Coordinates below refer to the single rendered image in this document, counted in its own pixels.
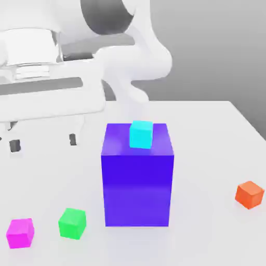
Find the small orange cube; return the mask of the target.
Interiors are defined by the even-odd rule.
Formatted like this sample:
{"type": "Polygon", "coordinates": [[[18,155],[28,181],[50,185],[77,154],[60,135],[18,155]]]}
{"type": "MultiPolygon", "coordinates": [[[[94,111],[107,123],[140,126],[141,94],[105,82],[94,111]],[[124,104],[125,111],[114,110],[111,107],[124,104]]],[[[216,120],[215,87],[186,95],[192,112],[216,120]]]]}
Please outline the small orange cube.
{"type": "Polygon", "coordinates": [[[237,186],[235,200],[247,209],[261,204],[265,190],[252,181],[246,181],[237,186]]]}

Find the small magenta cube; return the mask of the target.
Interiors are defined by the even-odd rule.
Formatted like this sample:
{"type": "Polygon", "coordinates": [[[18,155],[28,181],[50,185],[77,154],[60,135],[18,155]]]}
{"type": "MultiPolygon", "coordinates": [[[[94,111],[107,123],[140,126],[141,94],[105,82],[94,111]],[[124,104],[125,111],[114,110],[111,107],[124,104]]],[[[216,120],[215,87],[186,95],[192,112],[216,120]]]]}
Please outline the small magenta cube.
{"type": "Polygon", "coordinates": [[[6,232],[10,249],[31,247],[33,237],[34,225],[32,218],[11,220],[6,232]]]}

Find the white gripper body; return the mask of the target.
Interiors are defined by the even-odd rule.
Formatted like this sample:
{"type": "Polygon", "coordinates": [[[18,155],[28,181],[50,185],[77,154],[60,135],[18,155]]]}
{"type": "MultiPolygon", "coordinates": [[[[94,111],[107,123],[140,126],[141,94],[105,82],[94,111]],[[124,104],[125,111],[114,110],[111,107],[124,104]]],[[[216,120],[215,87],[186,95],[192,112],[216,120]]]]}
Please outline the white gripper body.
{"type": "Polygon", "coordinates": [[[100,112],[105,107],[102,71],[75,74],[83,86],[26,92],[37,81],[0,85],[0,122],[100,112]]]}

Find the large blue box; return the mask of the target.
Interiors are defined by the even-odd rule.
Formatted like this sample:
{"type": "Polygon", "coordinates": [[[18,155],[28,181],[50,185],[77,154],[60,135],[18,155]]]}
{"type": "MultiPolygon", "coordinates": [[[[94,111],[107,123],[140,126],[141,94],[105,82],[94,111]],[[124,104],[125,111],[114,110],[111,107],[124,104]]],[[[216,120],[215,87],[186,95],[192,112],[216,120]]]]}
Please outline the large blue box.
{"type": "Polygon", "coordinates": [[[169,225],[174,151],[166,124],[154,124],[150,149],[129,146],[129,124],[108,123],[101,152],[107,227],[169,225]]]}

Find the small cyan cube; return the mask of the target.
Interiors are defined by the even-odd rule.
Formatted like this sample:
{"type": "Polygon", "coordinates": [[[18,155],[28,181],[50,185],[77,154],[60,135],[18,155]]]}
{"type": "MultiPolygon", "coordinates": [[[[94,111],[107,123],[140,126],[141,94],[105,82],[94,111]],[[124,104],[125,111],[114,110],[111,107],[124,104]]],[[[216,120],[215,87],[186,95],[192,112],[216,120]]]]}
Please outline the small cyan cube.
{"type": "Polygon", "coordinates": [[[129,128],[129,146],[131,148],[150,149],[153,141],[153,123],[133,121],[129,128]]]}

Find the small green cube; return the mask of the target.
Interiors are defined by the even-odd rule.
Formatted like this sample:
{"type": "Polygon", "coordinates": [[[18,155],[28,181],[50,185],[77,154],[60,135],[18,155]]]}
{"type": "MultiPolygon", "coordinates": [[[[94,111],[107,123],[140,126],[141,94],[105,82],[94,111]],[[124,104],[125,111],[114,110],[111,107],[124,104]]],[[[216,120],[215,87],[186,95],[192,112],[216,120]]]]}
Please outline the small green cube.
{"type": "Polygon", "coordinates": [[[58,221],[60,236],[79,240],[86,228],[86,224],[84,210],[66,208],[58,221]]]}

